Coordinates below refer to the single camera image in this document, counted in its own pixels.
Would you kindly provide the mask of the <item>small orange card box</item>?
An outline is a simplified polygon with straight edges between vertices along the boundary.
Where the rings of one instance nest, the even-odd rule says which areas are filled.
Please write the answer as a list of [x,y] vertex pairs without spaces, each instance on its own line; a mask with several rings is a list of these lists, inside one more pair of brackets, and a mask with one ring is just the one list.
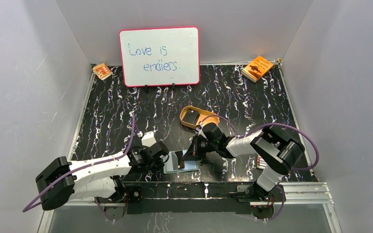
[[105,80],[113,74],[106,63],[96,65],[92,68],[92,70],[100,80]]

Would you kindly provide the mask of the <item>marker pen box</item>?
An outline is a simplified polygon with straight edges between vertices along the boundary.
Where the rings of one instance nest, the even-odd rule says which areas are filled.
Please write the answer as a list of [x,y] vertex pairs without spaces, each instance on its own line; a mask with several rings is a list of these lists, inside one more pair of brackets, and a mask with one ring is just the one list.
[[260,170],[264,170],[267,166],[267,163],[264,161],[264,159],[258,155],[257,156],[257,161],[256,161],[256,168]]

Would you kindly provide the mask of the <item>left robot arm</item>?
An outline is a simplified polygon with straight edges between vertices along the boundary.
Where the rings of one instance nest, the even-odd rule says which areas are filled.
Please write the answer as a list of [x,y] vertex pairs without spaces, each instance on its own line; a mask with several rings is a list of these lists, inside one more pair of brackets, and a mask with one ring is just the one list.
[[64,156],[58,157],[35,179],[39,205],[49,211],[75,199],[104,198],[120,202],[127,193],[121,177],[159,170],[168,154],[165,144],[157,142],[98,159],[69,161]]

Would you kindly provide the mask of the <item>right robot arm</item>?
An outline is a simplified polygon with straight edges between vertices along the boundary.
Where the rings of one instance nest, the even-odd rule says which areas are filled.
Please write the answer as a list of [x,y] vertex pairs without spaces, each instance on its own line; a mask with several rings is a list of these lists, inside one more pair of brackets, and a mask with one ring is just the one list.
[[260,130],[242,136],[226,136],[215,123],[204,125],[192,138],[186,158],[203,158],[208,152],[234,159],[243,155],[257,154],[266,162],[252,190],[260,201],[273,195],[273,188],[294,168],[305,148],[296,138],[282,129],[283,124],[269,124]]

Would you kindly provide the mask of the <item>orange book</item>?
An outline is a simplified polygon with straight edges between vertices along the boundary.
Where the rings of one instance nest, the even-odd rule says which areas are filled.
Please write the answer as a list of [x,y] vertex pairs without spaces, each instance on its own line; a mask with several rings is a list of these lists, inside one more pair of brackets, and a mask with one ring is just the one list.
[[260,80],[273,66],[274,64],[268,61],[266,58],[257,56],[241,70],[241,74],[255,83]]

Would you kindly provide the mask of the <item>black credit card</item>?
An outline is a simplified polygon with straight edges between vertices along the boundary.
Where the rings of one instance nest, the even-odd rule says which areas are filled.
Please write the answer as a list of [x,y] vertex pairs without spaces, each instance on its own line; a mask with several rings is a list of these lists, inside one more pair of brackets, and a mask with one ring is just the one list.
[[175,158],[176,158],[175,163],[177,164],[178,169],[183,169],[185,167],[185,163],[184,163],[184,160],[183,160],[183,155],[184,155],[183,150],[179,150],[179,151],[175,152]]

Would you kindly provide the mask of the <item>card inside tray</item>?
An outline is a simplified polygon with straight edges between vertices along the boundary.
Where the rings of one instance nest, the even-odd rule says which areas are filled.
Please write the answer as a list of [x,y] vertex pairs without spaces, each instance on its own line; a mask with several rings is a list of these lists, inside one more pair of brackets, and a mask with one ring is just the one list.
[[199,112],[193,109],[188,109],[183,117],[183,121],[188,124],[196,125],[199,117]]

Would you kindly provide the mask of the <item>aluminium frame rail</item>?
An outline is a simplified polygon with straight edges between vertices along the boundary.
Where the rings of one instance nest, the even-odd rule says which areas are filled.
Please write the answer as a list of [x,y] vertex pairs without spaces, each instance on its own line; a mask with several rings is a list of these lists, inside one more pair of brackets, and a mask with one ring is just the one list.
[[279,203],[332,203],[328,186],[320,182],[280,183],[265,200],[255,197],[249,182],[215,182],[215,183],[176,183],[176,182],[139,182],[125,183],[126,190],[121,197],[114,199],[100,198],[100,203],[146,203],[148,200],[225,200],[263,204],[268,201]]

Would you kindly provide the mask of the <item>pink framed whiteboard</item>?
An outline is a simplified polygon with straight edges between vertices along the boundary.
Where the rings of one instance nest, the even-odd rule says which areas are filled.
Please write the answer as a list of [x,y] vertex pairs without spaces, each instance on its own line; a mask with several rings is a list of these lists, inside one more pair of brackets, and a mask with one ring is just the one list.
[[196,26],[119,32],[126,87],[198,84],[200,32]]

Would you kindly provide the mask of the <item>mint green card holder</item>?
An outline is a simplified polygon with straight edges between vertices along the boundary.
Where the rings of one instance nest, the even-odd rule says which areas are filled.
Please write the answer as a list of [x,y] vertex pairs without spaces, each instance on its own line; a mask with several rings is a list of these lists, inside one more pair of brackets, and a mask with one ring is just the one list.
[[200,160],[197,161],[184,161],[185,167],[183,169],[178,169],[177,164],[175,163],[175,152],[170,151],[168,155],[168,160],[164,163],[163,173],[164,174],[173,174],[173,173],[183,173],[183,172],[192,172],[199,171],[200,169]]

